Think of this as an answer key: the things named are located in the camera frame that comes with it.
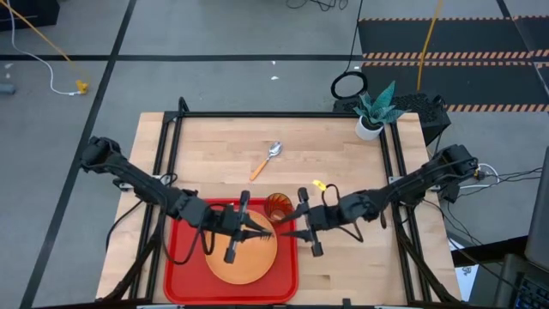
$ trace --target green leaves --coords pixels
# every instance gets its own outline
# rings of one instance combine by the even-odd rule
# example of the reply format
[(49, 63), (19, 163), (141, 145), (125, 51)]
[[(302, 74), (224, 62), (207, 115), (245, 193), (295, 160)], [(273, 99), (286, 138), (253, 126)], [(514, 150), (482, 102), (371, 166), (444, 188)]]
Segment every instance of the green leaves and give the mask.
[(368, 93), (361, 94), (360, 95), (360, 101), (362, 102), (362, 106), (366, 109), (366, 111), (371, 111), (371, 97)]
[(389, 124), (395, 122), (405, 111), (396, 110), (395, 106), (391, 105), (393, 95), (395, 94), (395, 81), (382, 91), (372, 104), (371, 97), (368, 93), (360, 95), (362, 106), (354, 107), (354, 111), (362, 117), (368, 118), (372, 124)]
[(374, 111), (378, 108), (387, 107), (391, 104), (393, 94), (395, 93), (395, 81), (392, 81), (390, 85), (377, 97), (376, 103), (373, 105)]

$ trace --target black mat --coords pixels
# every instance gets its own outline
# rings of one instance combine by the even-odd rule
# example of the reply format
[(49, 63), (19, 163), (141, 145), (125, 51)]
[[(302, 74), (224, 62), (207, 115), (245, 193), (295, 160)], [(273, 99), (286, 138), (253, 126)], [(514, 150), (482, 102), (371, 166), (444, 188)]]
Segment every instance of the black mat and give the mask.
[[(363, 53), (421, 52), (431, 19), (370, 19), (359, 23)], [(429, 52), (527, 52), (510, 18), (439, 19)]]
[(535, 54), (549, 55), (549, 17), (533, 16), (515, 19), (528, 49)]
[[(419, 59), (431, 19), (363, 19), (359, 37), (366, 60)], [(549, 17), (437, 20), (425, 59), (547, 61)]]
[[(418, 69), (419, 62), (365, 62), (362, 67), (373, 96), (392, 81), (395, 95), (415, 93)], [(426, 63), (421, 91), (441, 94), (449, 110), (458, 112), (532, 112), (549, 104), (529, 62)]]

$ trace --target wooden table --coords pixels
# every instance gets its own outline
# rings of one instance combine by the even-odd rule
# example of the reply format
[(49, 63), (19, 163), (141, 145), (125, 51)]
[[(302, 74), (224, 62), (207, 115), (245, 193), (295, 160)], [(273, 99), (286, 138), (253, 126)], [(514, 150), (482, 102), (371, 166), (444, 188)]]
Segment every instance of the wooden table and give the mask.
[[(130, 155), (130, 161), (148, 173), (153, 169), (162, 117), (159, 112), (141, 115)], [(311, 206), (321, 203), (320, 191), (311, 184), (313, 179), (337, 184), (342, 195), (384, 186), (387, 179), (380, 142), (360, 140), (354, 133), (355, 124), (354, 118), (185, 118), (175, 166), (179, 179), (174, 185), (199, 190), (202, 198), (238, 198), (242, 190), (250, 190), (252, 197), (282, 192), (294, 203), (298, 201), (298, 188), (304, 186), (311, 197)], [(412, 172), (428, 160), (417, 114), (404, 115), (398, 127), (407, 170)], [(275, 140), (283, 142), (283, 152), (250, 183), (251, 173), (265, 159), (269, 145)], [(396, 170), (391, 138), (388, 140)], [(168, 138), (166, 149), (170, 148), (170, 141)], [(168, 152), (163, 160), (163, 173)], [(434, 194), (428, 194), (426, 199), (437, 203)], [(329, 203), (334, 201), (334, 197), (328, 199)], [(122, 193), (117, 217), (135, 202), (133, 192)], [(289, 303), (338, 305), (342, 298), (350, 298), (354, 305), (406, 304), (390, 211), (389, 207), (385, 213), (388, 218), (385, 230), (378, 221), (358, 220), (364, 243), (341, 231), (319, 233), (324, 249), (322, 257), (313, 257), (310, 245), (299, 240), (299, 290)], [(450, 293), (460, 299), (439, 211), (425, 204), (417, 207), (415, 213), (426, 262)], [(112, 234), (98, 297), (116, 286), (136, 258), (143, 214), (141, 207)], [(298, 228), (304, 225), (299, 220)], [(169, 227), (167, 222), (166, 238)], [(160, 256), (155, 303), (167, 302), (163, 292), (166, 258)], [(413, 263), (411, 268), (416, 299), (421, 299)], [(140, 296), (145, 294), (148, 272), (147, 263), (142, 271)]]

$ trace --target potted plant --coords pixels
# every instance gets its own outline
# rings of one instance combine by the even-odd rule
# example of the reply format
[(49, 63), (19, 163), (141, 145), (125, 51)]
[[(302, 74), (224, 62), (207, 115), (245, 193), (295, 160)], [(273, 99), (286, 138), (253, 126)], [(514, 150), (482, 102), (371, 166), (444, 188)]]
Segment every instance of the potted plant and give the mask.
[(355, 132), (365, 141), (371, 141), (376, 138), (385, 124), (395, 122), (405, 111), (395, 109), (391, 105), (393, 93), (395, 92), (395, 82), (391, 84), (376, 98), (371, 101), (368, 93), (360, 95), (361, 105), (354, 107), (354, 111), (360, 116)]

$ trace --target black stand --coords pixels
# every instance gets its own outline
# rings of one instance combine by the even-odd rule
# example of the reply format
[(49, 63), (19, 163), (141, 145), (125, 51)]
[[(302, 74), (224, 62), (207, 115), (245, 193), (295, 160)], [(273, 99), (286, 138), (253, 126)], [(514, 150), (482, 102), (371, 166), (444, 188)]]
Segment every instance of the black stand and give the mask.
[[(178, 110), (175, 112), (164, 112), (164, 118), (162, 120), (162, 126), (160, 129), (160, 139), (159, 144), (156, 152), (156, 158), (154, 161), (154, 174), (160, 174), (160, 167), (162, 166), (162, 157), (165, 152), (166, 148), (166, 139), (167, 139), (167, 132), (168, 128), (171, 123), (174, 123), (175, 127), (173, 130), (173, 136), (172, 136), (172, 146), (170, 149), (169, 159), (167, 162), (167, 173), (173, 173), (175, 162), (177, 159), (178, 154), (178, 145), (179, 140), (181, 136), (181, 130), (183, 128), (183, 120), (184, 118), (357, 118), (356, 114), (348, 113), (348, 112), (190, 112), (189, 108), (187, 107), (187, 104), (185, 103), (183, 98), (179, 98), (178, 103)], [(405, 175), (406, 174), (406, 168), (404, 163), (404, 156), (402, 153), (401, 148), (401, 141), (398, 134), (398, 128), (396, 125), (391, 125), (391, 133), (393, 142), (395, 145), (395, 152), (396, 152), (396, 159), (398, 163), (399, 168), (399, 174)], [(389, 158), (389, 148), (387, 144), (387, 137), (385, 135), (385, 131), (382, 130), (380, 134), (380, 143), (381, 143), (381, 151), (383, 155), (383, 163), (385, 165), (385, 172), (389, 179), (390, 176), (393, 175), (392, 166), (390, 163)], [(405, 233), (404, 227), (402, 226), (402, 219), (401, 214), (399, 211), (399, 205), (396, 203), (392, 205), (393, 207), (393, 221), (395, 223), (395, 231), (397, 234), (399, 233)], [(422, 251), (421, 251), (421, 244), (419, 242), (419, 232), (417, 228), (417, 222), (415, 220), (415, 216), (413, 212), (409, 211), (407, 213), (409, 219), (407, 220), (410, 230), (410, 238), (413, 245), (413, 253), (416, 256), (422, 257)], [(147, 205), (145, 216), (143, 219), (143, 226), (139, 241), (139, 247), (138, 247), (138, 256), (140, 258), (132, 265), (130, 271), (124, 278), (122, 282), (120, 282), (119, 287), (113, 293), (111, 293), (109, 296), (105, 297), (103, 300), (98, 300), (94, 303), (87, 303), (87, 304), (77, 304), (77, 305), (67, 305), (67, 306), (52, 306), (47, 307), (50, 309), (53, 308), (147, 308), (147, 305), (153, 304), (153, 294), (154, 294), (154, 288), (156, 285), (156, 277), (158, 274), (158, 263), (159, 263), (159, 257), (160, 257), (160, 242), (157, 240), (156, 231), (153, 233), (153, 236), (150, 238), (148, 237), (151, 227), (151, 220), (153, 217), (153, 205)], [(160, 225), (160, 228), (158, 228), (158, 231), (164, 230), (164, 222), (158, 221)], [(401, 242), (398, 242), (398, 248), (399, 248), (399, 255), (400, 255), (400, 264), (401, 264), (401, 271), (402, 271), (402, 279), (404, 281), (404, 288), (406, 292), (406, 298), (407, 303), (409, 305), (415, 305), (415, 306), (423, 306), (425, 308), (432, 307), (460, 307), (460, 304), (453, 304), (453, 303), (432, 303), (431, 302), (431, 295), (430, 295), (430, 289), (429, 285), (427, 283), (427, 280), (424, 278), (423, 275), (419, 273), (419, 279), (421, 283), (421, 294), (422, 294), (422, 301), (415, 300), (414, 293), (413, 293), (413, 283), (412, 283), (412, 275), (410, 271), (410, 267), (408, 264), (408, 254), (406, 251), (406, 248), (404, 247)], [(147, 280), (147, 289), (145, 298), (143, 299), (137, 299), (137, 291), (139, 290), (139, 282), (141, 277), (141, 268), (142, 265), (145, 263), (148, 254), (152, 253), (151, 258), (151, 266), (150, 266), (150, 272)], [(123, 290), (127, 288), (128, 285), (130, 285), (130, 295), (128, 300), (121, 300), (121, 298), (124, 295)], [(236, 306), (185, 306), (185, 308), (237, 308)], [(238, 308), (274, 308), (274, 305), (260, 305), (260, 306), (238, 306)], [(278, 305), (276, 307), (287, 307), (287, 308), (375, 308), (376, 306), (353, 306), (351, 305), (351, 302), (349, 299), (342, 300), (342, 305), (339, 306), (325, 306), (325, 305), (303, 305), (303, 306), (295, 306), (295, 305)], [(178, 308), (177, 305), (171, 305), (167, 306), (166, 308)]]

